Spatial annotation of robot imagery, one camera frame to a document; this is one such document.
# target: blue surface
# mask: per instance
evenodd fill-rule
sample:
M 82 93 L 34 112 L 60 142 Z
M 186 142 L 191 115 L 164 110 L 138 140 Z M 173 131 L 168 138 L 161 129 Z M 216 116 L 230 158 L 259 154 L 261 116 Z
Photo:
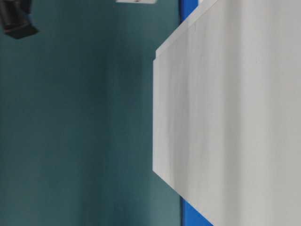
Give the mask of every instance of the blue surface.
M 198 0 L 181 0 L 181 21 L 185 20 L 198 6 Z
M 198 6 L 198 0 L 181 0 L 181 22 Z M 182 199 L 182 224 L 183 226 L 212 226 L 199 212 Z
M 184 199 L 183 204 L 183 226 L 212 226 L 199 212 L 197 212 L 192 206 L 189 205 Z

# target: green wall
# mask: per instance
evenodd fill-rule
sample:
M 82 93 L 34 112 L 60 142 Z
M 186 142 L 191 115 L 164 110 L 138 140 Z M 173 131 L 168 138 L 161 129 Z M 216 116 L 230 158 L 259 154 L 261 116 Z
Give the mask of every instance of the green wall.
M 151 171 L 152 61 L 177 0 L 34 1 L 41 32 L 0 36 L 0 225 L 176 226 Z

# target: black object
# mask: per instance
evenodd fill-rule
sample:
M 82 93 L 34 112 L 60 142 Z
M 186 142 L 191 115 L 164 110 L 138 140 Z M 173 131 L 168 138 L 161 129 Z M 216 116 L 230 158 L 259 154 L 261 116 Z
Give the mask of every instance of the black object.
M 5 34 L 21 39 L 38 32 L 30 19 L 31 4 L 32 0 L 0 0 L 0 19 Z

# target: white board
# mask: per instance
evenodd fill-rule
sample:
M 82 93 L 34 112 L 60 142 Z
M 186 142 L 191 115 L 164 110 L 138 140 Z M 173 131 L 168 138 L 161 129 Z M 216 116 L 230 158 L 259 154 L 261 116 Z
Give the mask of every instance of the white board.
M 204 0 L 157 50 L 153 170 L 215 226 L 301 225 L 300 9 Z

